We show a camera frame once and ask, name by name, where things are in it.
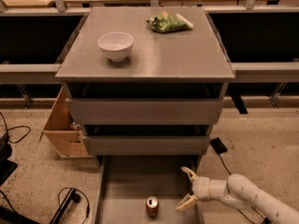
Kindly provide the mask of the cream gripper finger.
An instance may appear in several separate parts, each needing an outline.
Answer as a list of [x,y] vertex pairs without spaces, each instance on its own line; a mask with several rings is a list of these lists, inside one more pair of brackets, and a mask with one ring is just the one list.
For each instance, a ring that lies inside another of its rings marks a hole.
[[193,183],[197,178],[197,174],[191,170],[190,168],[186,167],[186,166],[182,166],[181,167],[181,171],[184,172],[188,178],[190,179],[190,181]]
[[182,212],[188,208],[195,206],[198,202],[198,198],[195,195],[187,194],[176,206],[175,210]]

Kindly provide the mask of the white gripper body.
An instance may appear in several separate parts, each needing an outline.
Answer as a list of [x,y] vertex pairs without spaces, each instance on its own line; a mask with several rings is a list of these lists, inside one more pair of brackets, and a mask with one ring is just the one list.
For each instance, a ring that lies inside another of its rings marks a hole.
[[192,182],[192,192],[200,201],[220,201],[228,193],[225,180],[196,177]]

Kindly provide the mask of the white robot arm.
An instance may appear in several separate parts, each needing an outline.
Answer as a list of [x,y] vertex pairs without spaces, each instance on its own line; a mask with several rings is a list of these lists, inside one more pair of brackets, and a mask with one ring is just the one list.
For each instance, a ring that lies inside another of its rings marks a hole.
[[273,224],[299,224],[299,212],[276,199],[243,175],[232,174],[226,180],[198,176],[188,167],[181,167],[192,183],[192,194],[187,194],[177,205],[184,211],[198,202],[218,201],[234,209],[259,209]]

